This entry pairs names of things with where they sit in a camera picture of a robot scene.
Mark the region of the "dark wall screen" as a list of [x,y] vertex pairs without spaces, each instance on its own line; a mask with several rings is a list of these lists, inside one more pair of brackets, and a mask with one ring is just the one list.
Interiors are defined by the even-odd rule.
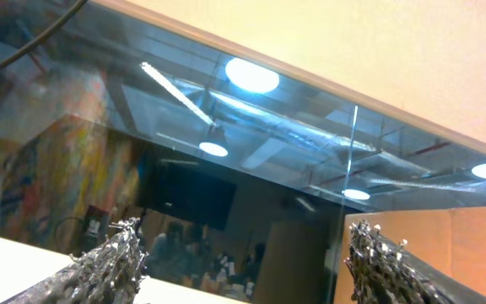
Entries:
[[158,162],[143,169],[136,205],[223,230],[235,191],[234,183],[186,166]]

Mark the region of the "cardboard box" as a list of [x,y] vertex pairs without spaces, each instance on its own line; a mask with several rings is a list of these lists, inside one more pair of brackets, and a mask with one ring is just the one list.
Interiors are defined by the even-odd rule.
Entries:
[[345,217],[333,303],[350,303],[354,281],[343,262],[349,253],[349,226],[368,220],[381,234],[441,273],[486,296],[486,207],[387,211]]

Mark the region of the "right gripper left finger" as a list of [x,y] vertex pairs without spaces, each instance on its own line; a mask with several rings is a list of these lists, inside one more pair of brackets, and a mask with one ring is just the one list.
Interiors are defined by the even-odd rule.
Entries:
[[133,304],[147,257],[139,246],[139,223],[131,217],[110,224],[118,230],[114,236],[4,303]]

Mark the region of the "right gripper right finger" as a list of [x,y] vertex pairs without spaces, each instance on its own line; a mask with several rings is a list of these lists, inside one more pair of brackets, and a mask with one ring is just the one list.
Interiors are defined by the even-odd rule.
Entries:
[[486,304],[486,296],[460,284],[394,243],[378,225],[359,220],[349,227],[344,263],[357,304]]

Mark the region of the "long strip ceiling light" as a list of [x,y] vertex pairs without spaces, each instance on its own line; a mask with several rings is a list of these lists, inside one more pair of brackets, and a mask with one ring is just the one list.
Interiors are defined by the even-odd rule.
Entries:
[[194,104],[186,95],[184,95],[179,89],[177,89],[160,71],[154,68],[147,62],[141,62],[140,68],[153,80],[155,80],[160,86],[162,86],[168,93],[175,97],[186,108],[193,112],[202,121],[209,126],[215,126],[215,122],[196,104]]

